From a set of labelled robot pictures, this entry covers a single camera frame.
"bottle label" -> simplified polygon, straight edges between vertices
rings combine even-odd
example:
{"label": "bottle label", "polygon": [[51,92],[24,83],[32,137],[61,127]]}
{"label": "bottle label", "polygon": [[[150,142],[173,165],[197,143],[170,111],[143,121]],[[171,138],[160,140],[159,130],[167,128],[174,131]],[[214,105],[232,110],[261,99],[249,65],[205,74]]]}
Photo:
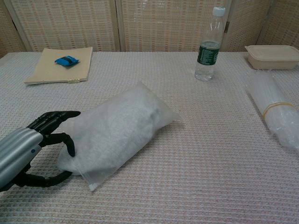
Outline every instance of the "bottle label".
{"label": "bottle label", "polygon": [[204,65],[213,65],[216,63],[219,49],[208,49],[200,46],[197,62]]}

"silver robotic arm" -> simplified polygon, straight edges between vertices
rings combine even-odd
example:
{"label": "silver robotic arm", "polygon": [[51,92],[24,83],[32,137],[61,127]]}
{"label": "silver robotic arm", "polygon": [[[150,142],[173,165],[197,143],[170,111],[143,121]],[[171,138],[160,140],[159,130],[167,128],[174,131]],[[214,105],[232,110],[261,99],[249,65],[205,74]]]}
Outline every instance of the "silver robotic arm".
{"label": "silver robotic arm", "polygon": [[31,160],[42,147],[63,142],[70,156],[75,156],[74,142],[66,133],[52,134],[68,118],[79,111],[47,112],[26,128],[18,128],[0,141],[0,192],[14,184],[33,187],[50,187],[67,179],[71,172],[64,171],[55,177],[44,178],[27,174]]}

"water bottle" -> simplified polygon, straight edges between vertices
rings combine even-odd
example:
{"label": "water bottle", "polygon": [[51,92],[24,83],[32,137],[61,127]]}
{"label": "water bottle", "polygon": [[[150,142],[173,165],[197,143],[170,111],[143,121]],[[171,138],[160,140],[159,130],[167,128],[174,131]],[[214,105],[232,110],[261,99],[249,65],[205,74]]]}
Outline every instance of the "water bottle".
{"label": "water bottle", "polygon": [[220,49],[224,32],[222,18],[225,8],[214,7],[213,18],[203,36],[195,68],[195,77],[201,81],[208,81],[214,75],[214,66]]}

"table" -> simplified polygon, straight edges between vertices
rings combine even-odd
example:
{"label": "table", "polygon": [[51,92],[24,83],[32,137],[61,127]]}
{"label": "table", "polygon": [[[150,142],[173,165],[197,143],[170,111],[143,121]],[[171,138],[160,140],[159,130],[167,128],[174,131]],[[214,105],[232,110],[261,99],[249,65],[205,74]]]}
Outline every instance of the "table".
{"label": "table", "polygon": [[[44,112],[84,111],[138,81],[184,125],[160,130],[93,193],[79,176],[48,189],[13,186],[0,193],[0,223],[299,223],[299,155],[279,145],[248,96],[255,73],[246,53],[221,52],[217,76],[201,82],[194,52],[94,52],[87,82],[26,86],[40,55],[8,54],[0,67],[0,139]],[[299,67],[272,74],[299,108]],[[61,147],[45,147],[30,172],[56,175]]]}

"blue package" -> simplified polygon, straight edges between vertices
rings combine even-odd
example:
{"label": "blue package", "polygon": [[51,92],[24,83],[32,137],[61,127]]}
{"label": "blue package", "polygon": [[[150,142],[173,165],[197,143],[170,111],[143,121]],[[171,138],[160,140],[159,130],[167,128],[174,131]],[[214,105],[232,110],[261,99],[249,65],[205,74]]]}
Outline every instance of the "blue package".
{"label": "blue package", "polygon": [[55,62],[57,64],[60,64],[63,66],[71,66],[71,65],[77,64],[78,61],[79,61],[78,59],[71,57],[71,56],[64,56],[64,57],[61,57],[61,58],[55,60]]}

